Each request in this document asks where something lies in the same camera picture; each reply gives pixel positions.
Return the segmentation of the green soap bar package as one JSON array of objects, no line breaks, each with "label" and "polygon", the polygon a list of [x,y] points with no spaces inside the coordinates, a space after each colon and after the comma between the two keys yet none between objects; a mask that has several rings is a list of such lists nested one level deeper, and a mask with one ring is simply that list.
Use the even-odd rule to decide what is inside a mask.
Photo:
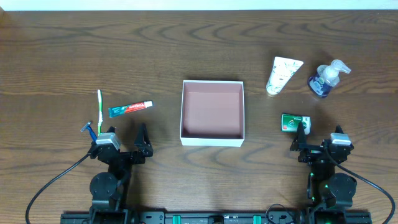
[{"label": "green soap bar package", "polygon": [[299,123],[303,124],[304,133],[310,134],[311,120],[309,116],[297,116],[283,113],[281,116],[281,131],[287,133],[296,133]]}]

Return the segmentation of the blue hand soap pump bottle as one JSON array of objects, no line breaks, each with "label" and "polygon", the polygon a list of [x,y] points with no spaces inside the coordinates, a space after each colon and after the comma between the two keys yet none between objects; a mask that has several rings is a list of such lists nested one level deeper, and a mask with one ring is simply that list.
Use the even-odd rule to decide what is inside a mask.
[{"label": "blue hand soap pump bottle", "polygon": [[320,98],[326,98],[331,90],[340,82],[339,73],[351,72],[341,60],[335,59],[330,65],[320,65],[317,73],[308,79],[308,87]]}]

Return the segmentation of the white lotion tube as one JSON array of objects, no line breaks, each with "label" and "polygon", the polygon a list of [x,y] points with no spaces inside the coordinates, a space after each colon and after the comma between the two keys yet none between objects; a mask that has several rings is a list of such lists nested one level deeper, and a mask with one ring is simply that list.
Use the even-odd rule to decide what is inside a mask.
[{"label": "white lotion tube", "polygon": [[268,94],[279,94],[302,65],[303,62],[300,60],[275,57],[272,71],[266,84],[266,91]]}]

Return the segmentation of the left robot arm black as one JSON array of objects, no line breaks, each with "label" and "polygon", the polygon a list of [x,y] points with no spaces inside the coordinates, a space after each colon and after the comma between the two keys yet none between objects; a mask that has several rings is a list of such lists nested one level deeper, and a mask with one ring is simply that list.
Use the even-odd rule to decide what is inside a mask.
[{"label": "left robot arm black", "polygon": [[110,127],[106,133],[98,135],[91,143],[88,154],[108,165],[106,172],[95,175],[90,182],[93,196],[89,211],[89,224],[101,223],[139,223],[138,214],[127,207],[126,200],[133,165],[143,164],[147,157],[153,156],[145,124],[141,124],[134,145],[136,151],[121,152],[121,142]]}]

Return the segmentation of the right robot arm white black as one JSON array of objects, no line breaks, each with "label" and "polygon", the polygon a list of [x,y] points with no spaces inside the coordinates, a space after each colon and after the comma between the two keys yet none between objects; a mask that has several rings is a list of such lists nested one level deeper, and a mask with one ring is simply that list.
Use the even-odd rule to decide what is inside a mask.
[{"label": "right robot arm white black", "polygon": [[310,167],[307,197],[312,201],[301,212],[299,223],[346,223],[345,209],[353,206],[357,181],[337,173],[335,167],[346,161],[353,149],[340,126],[319,146],[308,144],[303,123],[299,122],[290,150],[299,152],[298,161]]}]

